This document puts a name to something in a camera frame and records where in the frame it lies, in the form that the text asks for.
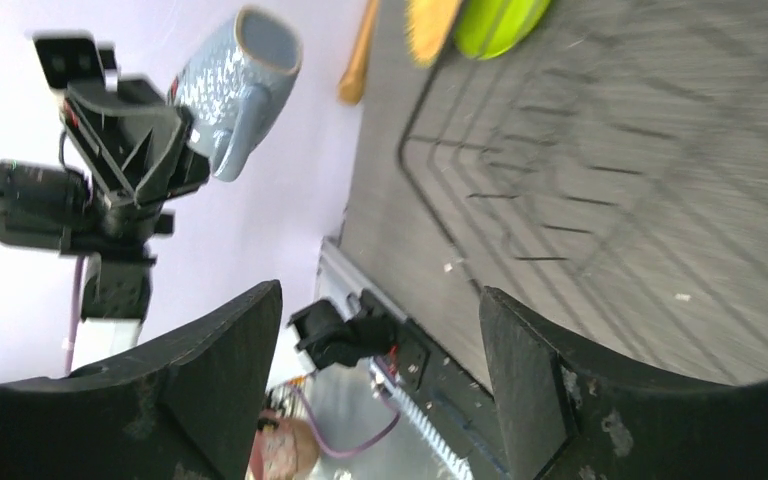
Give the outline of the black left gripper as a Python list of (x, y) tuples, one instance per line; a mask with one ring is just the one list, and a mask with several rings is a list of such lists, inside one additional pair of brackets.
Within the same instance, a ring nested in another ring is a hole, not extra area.
[(187, 142), (193, 116), (147, 76), (121, 75), (114, 48), (80, 32), (39, 32), (33, 45), (59, 94), (67, 136), (112, 207), (150, 207), (206, 184), (206, 157)]

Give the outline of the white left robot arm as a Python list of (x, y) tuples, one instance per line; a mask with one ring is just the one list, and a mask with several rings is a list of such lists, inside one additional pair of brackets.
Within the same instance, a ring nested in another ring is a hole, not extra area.
[(187, 144), (190, 110), (143, 75), (121, 76), (112, 46), (67, 31), (32, 41), (58, 96), (59, 142), (86, 167), (0, 162), (0, 242), (75, 258), (67, 352), (112, 356), (137, 344), (147, 317), (148, 243), (175, 229), (166, 202), (196, 192), (210, 168)]

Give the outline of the yellow woven pattern plate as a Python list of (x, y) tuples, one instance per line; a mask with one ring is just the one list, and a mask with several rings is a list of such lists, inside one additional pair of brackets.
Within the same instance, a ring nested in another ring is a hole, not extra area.
[(458, 16), (461, 0), (407, 0), (405, 40), (414, 64), (430, 67), (447, 41)]

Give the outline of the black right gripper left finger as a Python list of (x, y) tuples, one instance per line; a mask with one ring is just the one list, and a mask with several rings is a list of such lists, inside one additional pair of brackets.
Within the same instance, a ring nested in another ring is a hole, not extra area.
[(257, 284), (71, 375), (0, 384), (0, 479), (242, 479), (281, 323)]

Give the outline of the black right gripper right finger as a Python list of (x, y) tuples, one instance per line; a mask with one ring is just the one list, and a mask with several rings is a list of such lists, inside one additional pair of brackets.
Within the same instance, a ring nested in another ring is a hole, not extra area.
[(637, 361), (488, 287), (479, 307), (515, 479), (768, 479), (768, 380)]

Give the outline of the lime green plate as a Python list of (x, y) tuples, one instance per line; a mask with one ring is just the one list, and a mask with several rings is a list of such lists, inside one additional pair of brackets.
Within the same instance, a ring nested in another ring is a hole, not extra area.
[(515, 47), (538, 25), (551, 0), (472, 0), (463, 7), (454, 43), (461, 54), (487, 60)]

